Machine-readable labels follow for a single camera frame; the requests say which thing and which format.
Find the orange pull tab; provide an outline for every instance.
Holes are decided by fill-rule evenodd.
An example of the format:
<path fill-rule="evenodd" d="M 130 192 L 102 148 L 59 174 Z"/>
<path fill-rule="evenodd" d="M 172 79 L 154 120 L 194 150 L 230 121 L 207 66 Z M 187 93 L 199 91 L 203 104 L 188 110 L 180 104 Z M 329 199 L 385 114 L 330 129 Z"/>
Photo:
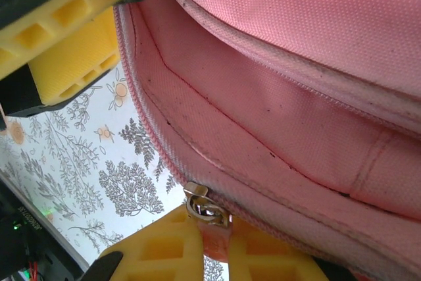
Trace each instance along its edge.
<path fill-rule="evenodd" d="M 197 222 L 197 227 L 202 233 L 204 255 L 222 263 L 227 263 L 232 225 L 221 227 Z"/>

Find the floral wallpaper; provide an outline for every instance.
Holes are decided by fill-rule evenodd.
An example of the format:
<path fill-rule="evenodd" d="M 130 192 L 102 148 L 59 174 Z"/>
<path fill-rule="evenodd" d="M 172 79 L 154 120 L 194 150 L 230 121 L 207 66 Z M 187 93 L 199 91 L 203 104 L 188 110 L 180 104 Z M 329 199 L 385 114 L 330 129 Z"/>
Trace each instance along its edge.
<path fill-rule="evenodd" d="M 89 263 L 184 201 L 137 118 L 121 64 L 60 111 L 7 120 L 0 176 Z M 228 281 L 227 265 L 204 264 L 206 281 Z"/>

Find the pink backpack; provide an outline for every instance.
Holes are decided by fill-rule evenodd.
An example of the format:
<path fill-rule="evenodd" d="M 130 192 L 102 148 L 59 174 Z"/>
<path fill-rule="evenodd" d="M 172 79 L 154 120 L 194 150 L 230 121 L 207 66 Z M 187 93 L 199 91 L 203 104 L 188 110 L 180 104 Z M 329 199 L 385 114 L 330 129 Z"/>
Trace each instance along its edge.
<path fill-rule="evenodd" d="M 353 272 L 421 280 L 421 0 L 145 0 L 115 17 L 181 184 Z"/>

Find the zipper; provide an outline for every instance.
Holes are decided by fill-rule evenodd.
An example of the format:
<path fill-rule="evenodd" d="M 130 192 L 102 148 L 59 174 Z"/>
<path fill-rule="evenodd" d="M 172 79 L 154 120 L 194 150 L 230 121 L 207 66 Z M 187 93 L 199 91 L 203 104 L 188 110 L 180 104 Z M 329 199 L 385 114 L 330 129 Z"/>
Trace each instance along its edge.
<path fill-rule="evenodd" d="M 123 18 L 122 18 L 122 14 L 120 12 L 119 6 L 114 6 L 113 8 L 114 19 L 116 21 L 115 24 L 116 24 L 117 40 L 118 40 L 119 51 L 120 51 L 120 58 L 121 58 L 123 69 L 125 73 L 127 73 L 130 69 L 128 56 L 127 56 L 128 48 L 126 47 L 128 41 L 126 41 L 126 39 L 124 38 L 124 32 L 122 31 L 121 21 Z M 130 5 L 121 5 L 121 6 L 127 6 L 126 10 L 129 11 L 130 16 L 132 16 Z M 292 82 L 296 82 L 295 80 L 287 77 L 286 75 L 283 75 L 283 76 L 285 76 Z M 349 266 L 347 265 L 347 263 L 339 260 L 338 258 L 331 256 L 327 253 L 324 253 L 316 248 L 313 248 L 312 246 L 307 245 L 291 237 L 289 234 L 286 234 L 285 232 L 282 232 L 281 230 L 267 224 L 260 218 L 256 217 L 255 215 L 252 215 L 249 211 L 246 211 L 243 207 L 241 207 L 237 203 L 234 203 L 233 201 L 225 198 L 223 195 L 213 192 L 207 187 L 194 184 L 193 182 L 189 182 L 188 177 L 184 173 L 180 172 L 180 169 L 173 163 L 172 159 L 169 157 L 166 149 L 163 147 L 160 139 L 155 133 L 155 130 L 151 122 L 147 118 L 145 111 L 142 109 L 141 101 L 139 99 L 139 96 L 136 93 L 135 84 L 133 83 L 133 80 L 130 79 L 130 77 L 127 79 L 127 84 L 128 84 L 130 95 L 132 96 L 132 99 L 134 101 L 134 105 L 136 107 L 137 113 L 139 114 L 139 119 L 142 125 L 144 126 L 145 131 L 151 138 L 151 141 L 153 145 L 155 146 L 155 149 L 158 151 L 160 157 L 162 158 L 164 165 L 171 172 L 176 182 L 186 189 L 188 195 L 191 195 L 189 204 L 192 203 L 191 205 L 192 213 L 189 213 L 189 214 L 191 215 L 191 217 L 197 219 L 198 227 L 201 230 L 202 235 L 204 236 L 204 246 L 210 244 L 210 249 L 204 249 L 205 255 L 208 255 L 208 257 L 211 257 L 221 262 L 228 262 L 228 243 L 226 242 L 226 238 L 224 238 L 223 236 L 230 235 L 230 232 L 232 231 L 232 225 L 228 225 L 227 227 L 228 229 L 225 231 L 225 233 L 227 234 L 221 234 L 221 232 L 224 232 L 224 231 L 212 229 L 212 228 L 221 228 L 221 225 L 216 224 L 216 223 L 221 223 L 221 221 L 224 222 L 224 219 L 219 218 L 219 213 L 218 213 L 220 211 L 221 212 L 223 211 L 223 213 L 230 215 L 230 222 L 231 222 L 232 215 L 235 215 L 239 218 L 242 218 L 243 220 L 245 220 L 252 226 L 258 228 L 259 230 L 262 230 L 263 232 L 266 232 L 267 234 L 270 234 L 271 236 L 274 236 L 275 238 L 278 238 L 279 240 L 282 240 L 288 243 L 289 245 L 293 246 L 294 248 L 297 248 L 298 250 L 301 250 L 304 253 L 312 255 L 313 257 L 321 258 L 331 263 L 348 267 L 349 270 L 359 273 L 361 276 L 366 276 L 373 281 L 377 281 L 377 280 L 380 281 L 374 275 L 366 272 L 365 270 L 359 269 L 358 267 Z M 319 91 L 309 88 L 303 84 L 300 84 L 300 86 L 302 86 L 303 88 L 306 88 L 307 90 L 311 92 L 320 93 Z M 192 184 L 199 186 L 199 188 L 194 188 Z M 209 212 L 206 211 L 205 214 L 201 214 L 201 217 L 199 217 L 198 214 L 200 213 L 200 210 L 202 208 L 203 208 L 202 211 L 206 210 L 206 208 L 209 208 Z M 211 219 L 208 217 L 218 217 L 218 220 L 216 220 L 215 218 Z M 206 240 L 207 237 L 213 238 L 213 241 L 208 243 Z M 226 242 L 226 245 L 224 247 L 220 247 L 219 245 L 217 246 L 213 245 L 215 243 L 218 243 L 220 240 L 223 240 L 224 242 Z"/>

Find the yellow plastic part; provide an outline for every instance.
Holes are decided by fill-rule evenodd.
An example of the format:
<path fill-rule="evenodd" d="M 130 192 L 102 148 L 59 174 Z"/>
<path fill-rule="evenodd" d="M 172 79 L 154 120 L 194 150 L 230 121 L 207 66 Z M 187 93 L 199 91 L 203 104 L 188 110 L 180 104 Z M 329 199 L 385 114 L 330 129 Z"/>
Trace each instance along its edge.
<path fill-rule="evenodd" d="M 0 30 L 0 79 L 64 39 L 116 1 L 50 0 L 4 27 Z"/>
<path fill-rule="evenodd" d="M 313 259 L 239 218 L 228 253 L 230 281 L 328 281 Z"/>
<path fill-rule="evenodd" d="M 124 256 L 110 281 L 203 281 L 202 238 L 184 205 L 101 256 L 113 251 Z"/>
<path fill-rule="evenodd" d="M 30 61 L 44 105 L 73 97 L 120 60 L 112 8 Z"/>

